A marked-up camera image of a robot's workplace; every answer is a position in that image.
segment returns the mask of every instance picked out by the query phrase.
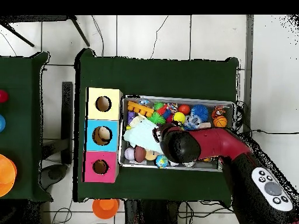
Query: green spiky ball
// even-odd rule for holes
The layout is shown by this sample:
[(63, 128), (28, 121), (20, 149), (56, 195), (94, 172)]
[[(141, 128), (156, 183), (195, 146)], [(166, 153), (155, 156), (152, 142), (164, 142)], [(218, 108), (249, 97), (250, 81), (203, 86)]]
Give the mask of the green spiky ball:
[(164, 106), (164, 103), (161, 103), (161, 102), (155, 102), (154, 103), (154, 110), (157, 111), (159, 110), (161, 107)]
[(156, 111), (152, 114), (152, 116), (150, 116), (149, 118), (147, 118), (148, 120), (150, 120), (151, 122), (153, 122), (154, 124), (165, 124), (166, 120), (160, 115), (158, 114)]

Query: pink cube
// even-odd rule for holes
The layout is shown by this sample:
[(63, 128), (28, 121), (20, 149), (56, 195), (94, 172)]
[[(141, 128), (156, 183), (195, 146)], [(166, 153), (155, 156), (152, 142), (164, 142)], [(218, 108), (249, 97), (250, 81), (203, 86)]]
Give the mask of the pink cube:
[[(95, 163), (100, 161), (107, 169), (96, 167)], [(87, 151), (85, 164), (84, 182), (114, 183), (119, 173), (117, 152)]]

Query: yellow cube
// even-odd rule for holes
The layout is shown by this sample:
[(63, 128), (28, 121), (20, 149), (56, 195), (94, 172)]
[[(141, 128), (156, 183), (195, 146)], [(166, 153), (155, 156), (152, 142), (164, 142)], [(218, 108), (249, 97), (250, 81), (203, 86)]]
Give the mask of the yellow cube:
[(119, 120), (122, 96), (122, 92), (118, 89), (86, 88), (88, 119)]

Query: yellow toy block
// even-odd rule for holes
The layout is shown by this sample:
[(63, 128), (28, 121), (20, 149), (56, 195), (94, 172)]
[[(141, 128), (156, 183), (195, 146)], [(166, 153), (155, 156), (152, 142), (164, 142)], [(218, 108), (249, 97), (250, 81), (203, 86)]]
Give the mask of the yellow toy block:
[(152, 116), (154, 109), (139, 105), (135, 102), (128, 102), (128, 111), (134, 111), (135, 113), (140, 113), (141, 115), (146, 115), (148, 118)]
[(88, 95), (89, 120), (119, 120), (120, 100), (123, 96), (121, 91), (88, 87), (86, 95)]

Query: wooden shape sorter box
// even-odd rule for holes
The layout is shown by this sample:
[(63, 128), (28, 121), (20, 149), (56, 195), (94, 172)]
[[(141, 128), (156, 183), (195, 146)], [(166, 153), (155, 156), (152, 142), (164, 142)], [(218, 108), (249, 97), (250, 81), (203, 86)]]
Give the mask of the wooden shape sorter box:
[(83, 182), (114, 183), (119, 173), (120, 101), (118, 89), (86, 88), (87, 126)]

